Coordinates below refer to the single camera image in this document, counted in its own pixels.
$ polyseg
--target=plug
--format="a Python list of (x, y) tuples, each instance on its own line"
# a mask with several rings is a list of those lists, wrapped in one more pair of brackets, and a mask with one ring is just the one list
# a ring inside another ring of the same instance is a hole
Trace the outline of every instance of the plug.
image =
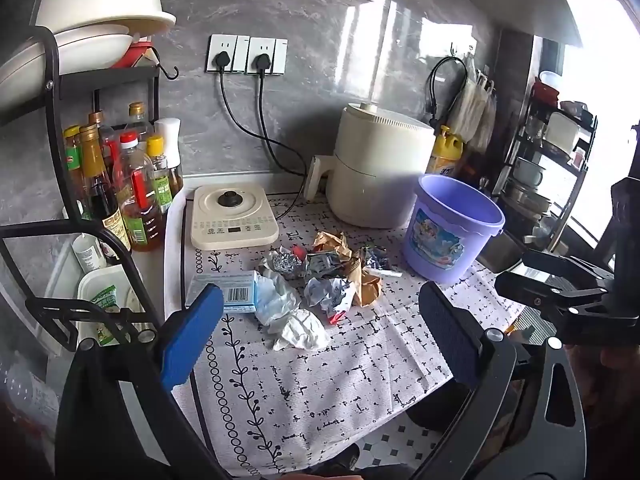
[(220, 72), (222, 72), (225, 69), (225, 66), (231, 63), (231, 58), (226, 50), (223, 50), (214, 58), (213, 62), (220, 69)]
[(258, 69), (258, 72), (264, 74), (268, 69), (271, 68), (271, 58), (269, 58), (269, 54), (260, 54), (260, 56), (255, 58), (255, 67)]

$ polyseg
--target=white air fryer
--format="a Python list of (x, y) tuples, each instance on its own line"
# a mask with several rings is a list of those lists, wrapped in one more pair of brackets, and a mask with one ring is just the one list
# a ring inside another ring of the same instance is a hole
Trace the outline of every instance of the white air fryer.
[(332, 156), (316, 155), (305, 184), (312, 202), (329, 172), (326, 196), (334, 214), (360, 227), (393, 229), (414, 208), (414, 188), (429, 162), (433, 128), (375, 105), (342, 111)]

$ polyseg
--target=yellow spray bottle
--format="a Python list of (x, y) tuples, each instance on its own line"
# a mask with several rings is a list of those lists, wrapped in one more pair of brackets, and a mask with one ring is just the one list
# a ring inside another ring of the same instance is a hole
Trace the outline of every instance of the yellow spray bottle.
[(463, 142), (460, 137), (450, 132), (448, 126), (441, 126), (440, 129), (441, 132), (431, 150), (427, 173), (449, 175), (462, 156)]

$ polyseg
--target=tablecloth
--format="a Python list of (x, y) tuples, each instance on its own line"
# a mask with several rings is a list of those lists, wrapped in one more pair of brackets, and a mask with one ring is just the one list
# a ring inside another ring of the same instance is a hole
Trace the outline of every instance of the tablecloth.
[[(269, 197), (276, 215), (292, 197)], [(195, 249), (189, 231), (192, 198), (193, 191), (183, 190), (167, 222), (167, 316), (181, 308), (182, 288), (188, 288), (193, 275), (256, 269), (269, 249)], [(418, 312), (418, 292), (425, 280), (402, 259), (404, 229), (344, 224), (332, 215), (326, 200), (295, 206), (279, 225), (274, 248), (293, 244), (310, 248), (319, 230), (344, 232), (353, 249), (366, 242), (386, 247), (391, 264), (403, 275), (383, 280), (383, 294), (373, 307), (352, 308), (337, 326), (327, 324), (331, 344), (322, 351), (275, 352), (273, 337), (254, 315), (223, 316), (194, 372), (216, 456), (233, 476), (283, 473), (322, 462), (450, 378)], [(475, 262), (459, 282), (443, 290), (452, 304), (468, 308), (484, 328), (504, 329), (521, 306), (500, 298), (494, 279)], [(173, 394), (202, 435), (189, 381), (174, 388)]]

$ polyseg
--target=hook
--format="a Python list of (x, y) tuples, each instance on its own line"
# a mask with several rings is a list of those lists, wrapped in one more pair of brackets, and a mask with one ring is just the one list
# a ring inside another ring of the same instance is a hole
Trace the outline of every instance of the hook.
[(160, 63), (160, 55), (158, 54), (158, 51), (156, 50), (156, 48), (154, 46), (152, 46), (151, 50), (153, 50), (154, 54), (156, 54), (156, 57), (158, 58), (158, 66), (160, 67), (160, 70), (162, 70), (162, 73), (164, 74), (164, 76), (169, 81), (173, 81), (174, 79), (177, 79), (177, 77), (180, 75), (180, 71), (178, 70), (178, 67), (174, 66), (175, 75), (174, 76), (170, 76), (169, 73), (165, 70), (164, 66), (162, 66), (162, 63)]

